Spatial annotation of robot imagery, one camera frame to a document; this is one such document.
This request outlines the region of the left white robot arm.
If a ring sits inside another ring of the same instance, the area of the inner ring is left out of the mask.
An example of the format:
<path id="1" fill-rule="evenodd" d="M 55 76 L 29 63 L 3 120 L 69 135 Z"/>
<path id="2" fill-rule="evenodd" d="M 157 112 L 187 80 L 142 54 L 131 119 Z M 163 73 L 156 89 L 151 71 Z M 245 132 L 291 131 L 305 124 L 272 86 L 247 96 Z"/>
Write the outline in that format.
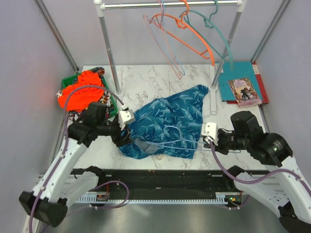
<path id="1" fill-rule="evenodd" d="M 19 202 L 30 218 L 57 227 L 64 220 L 68 209 L 84 193 L 105 189 L 107 180 L 97 167 L 88 167 L 74 182 L 65 182 L 74 166 L 98 136 L 109 136 L 116 147 L 132 143 L 129 124 L 135 121 L 127 106 L 117 113 L 112 121 L 106 117 L 107 106 L 92 102 L 87 110 L 68 127 L 64 144 L 47 172 L 30 191 L 23 191 Z"/>

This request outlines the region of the blue leaf print shorts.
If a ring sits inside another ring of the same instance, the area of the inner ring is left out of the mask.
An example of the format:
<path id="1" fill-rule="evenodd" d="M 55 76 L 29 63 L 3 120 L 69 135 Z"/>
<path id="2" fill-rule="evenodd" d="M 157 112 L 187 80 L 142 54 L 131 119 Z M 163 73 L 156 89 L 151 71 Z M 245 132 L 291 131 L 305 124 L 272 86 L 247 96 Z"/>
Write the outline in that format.
<path id="1" fill-rule="evenodd" d="M 199 141 L 203 123 L 203 99 L 207 94 L 208 88 L 199 84 L 167 98 L 155 99 L 136 110 L 136 120 L 129 125 L 134 142 L 120 147 L 121 154 L 134 159 L 160 154 L 192 159 L 195 152 L 193 150 L 157 147 L 145 141 L 177 140 L 179 136 L 175 129 L 164 132 L 164 127 L 168 125 L 178 127 L 184 138 Z"/>

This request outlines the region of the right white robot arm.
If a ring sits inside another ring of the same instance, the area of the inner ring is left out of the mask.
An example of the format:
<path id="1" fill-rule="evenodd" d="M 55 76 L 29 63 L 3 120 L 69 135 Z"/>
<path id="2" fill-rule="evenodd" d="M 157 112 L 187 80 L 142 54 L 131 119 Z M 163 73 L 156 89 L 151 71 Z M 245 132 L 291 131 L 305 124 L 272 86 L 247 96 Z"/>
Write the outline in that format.
<path id="1" fill-rule="evenodd" d="M 249 194 L 269 208 L 289 233 L 311 231 L 311 186 L 305 181 L 292 149 L 277 133 L 265 133 L 250 111 L 234 113 L 232 131 L 218 128 L 216 123 L 204 123 L 201 136 L 211 148 L 214 159 L 226 175 L 223 187 L 236 188 Z M 231 150 L 245 150 L 268 170 L 255 179 L 238 166 L 225 169 L 216 153 L 227 155 Z"/>

